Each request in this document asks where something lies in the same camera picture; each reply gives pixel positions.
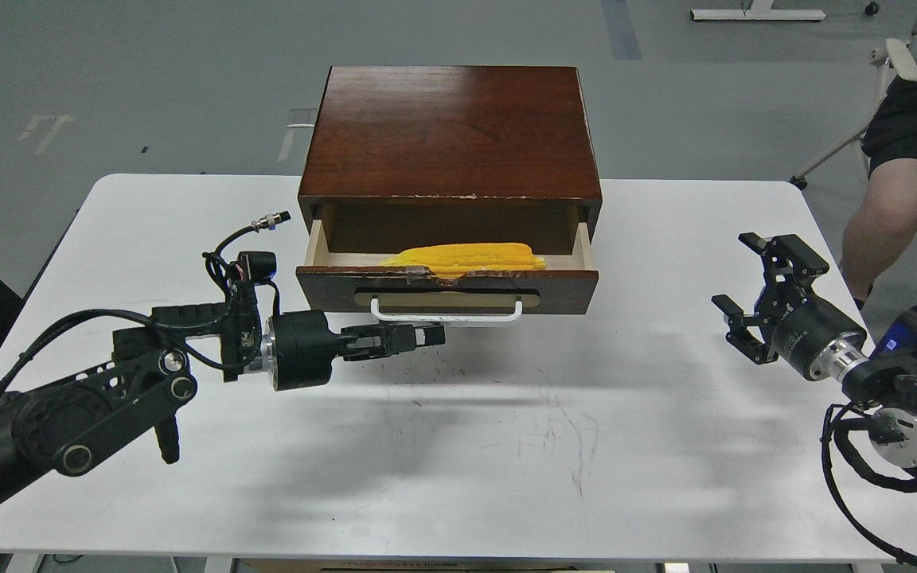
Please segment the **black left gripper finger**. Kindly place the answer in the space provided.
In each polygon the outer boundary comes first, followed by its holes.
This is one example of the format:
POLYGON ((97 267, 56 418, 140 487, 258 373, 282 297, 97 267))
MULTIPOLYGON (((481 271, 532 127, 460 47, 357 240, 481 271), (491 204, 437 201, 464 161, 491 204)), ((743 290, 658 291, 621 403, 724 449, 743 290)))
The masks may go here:
POLYGON ((373 345, 373 347, 346 347, 341 353, 341 358, 346 362, 379 360, 400 354, 414 352, 423 348, 422 345, 373 345))
POLYGON ((447 342, 443 324, 380 322, 346 327, 339 334, 351 349, 418 349, 447 342))

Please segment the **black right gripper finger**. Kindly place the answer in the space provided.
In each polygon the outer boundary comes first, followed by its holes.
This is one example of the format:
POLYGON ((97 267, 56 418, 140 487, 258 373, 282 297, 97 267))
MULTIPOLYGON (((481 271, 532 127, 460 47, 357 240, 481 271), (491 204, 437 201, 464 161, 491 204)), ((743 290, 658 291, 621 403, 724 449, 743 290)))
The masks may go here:
POLYGON ((761 260, 765 293, 775 297, 810 297, 813 283, 830 271, 830 265, 794 233, 761 238, 743 232, 738 240, 761 260))
POLYGON ((778 353, 771 348, 768 342, 760 341, 750 329, 762 323, 756 315, 749 315, 736 305, 736 302, 727 294, 716 294, 711 297, 711 303, 723 313, 724 322, 728 332, 725 341, 738 349, 750 362, 754 364, 769 364, 778 360, 778 353))

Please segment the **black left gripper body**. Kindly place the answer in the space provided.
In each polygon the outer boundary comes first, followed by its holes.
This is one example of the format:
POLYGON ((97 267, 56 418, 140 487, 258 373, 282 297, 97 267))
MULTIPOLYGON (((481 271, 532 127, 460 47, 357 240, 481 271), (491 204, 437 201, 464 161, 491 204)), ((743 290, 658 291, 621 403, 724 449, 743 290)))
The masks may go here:
POLYGON ((272 385, 277 392, 327 384, 332 361, 345 348, 320 310, 277 314, 271 318, 271 334, 272 385))

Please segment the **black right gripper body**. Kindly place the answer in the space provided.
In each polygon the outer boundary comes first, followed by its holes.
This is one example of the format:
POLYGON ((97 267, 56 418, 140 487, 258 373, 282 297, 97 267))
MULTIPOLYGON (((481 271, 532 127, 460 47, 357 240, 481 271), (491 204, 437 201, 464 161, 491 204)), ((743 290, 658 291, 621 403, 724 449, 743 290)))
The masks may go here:
POLYGON ((765 286, 755 311, 767 361, 785 360, 804 380, 842 381, 868 361, 865 329, 812 291, 765 286))

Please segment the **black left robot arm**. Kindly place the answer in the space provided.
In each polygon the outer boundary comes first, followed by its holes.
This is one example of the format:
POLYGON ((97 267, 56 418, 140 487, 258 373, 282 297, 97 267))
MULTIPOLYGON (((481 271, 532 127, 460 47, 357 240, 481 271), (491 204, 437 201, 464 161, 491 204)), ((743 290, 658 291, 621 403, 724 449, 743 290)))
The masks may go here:
POLYGON ((222 374, 225 381, 265 372, 276 391, 327 384, 334 362, 385 359, 447 340, 434 323, 363 324, 333 331, 319 310, 262 319, 256 294, 274 286, 272 251, 241 251, 227 261, 223 251, 251 232, 272 231, 290 214, 252 221, 203 254, 218 303, 153 308, 150 314, 90 309, 48 326, 0 379, 0 505, 48 472, 78 478, 153 431, 162 460, 181 457, 176 413, 199 392, 192 362, 222 374), (131 322, 112 334, 108 361, 24 392, 11 382, 40 351, 62 334, 92 319, 131 322))

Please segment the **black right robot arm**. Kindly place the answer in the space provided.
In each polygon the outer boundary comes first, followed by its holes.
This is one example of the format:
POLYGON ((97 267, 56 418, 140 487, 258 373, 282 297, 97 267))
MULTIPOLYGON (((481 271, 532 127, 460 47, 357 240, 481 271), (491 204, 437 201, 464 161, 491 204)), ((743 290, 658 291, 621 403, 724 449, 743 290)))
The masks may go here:
POLYGON ((783 359, 804 380, 835 380, 857 410, 830 423, 837 449, 864 480, 917 493, 917 316, 904 314, 896 335, 866 354, 868 334, 813 282, 829 264, 799 236, 739 235, 763 267, 764 286, 752 314, 718 294, 725 341, 754 364, 783 359))

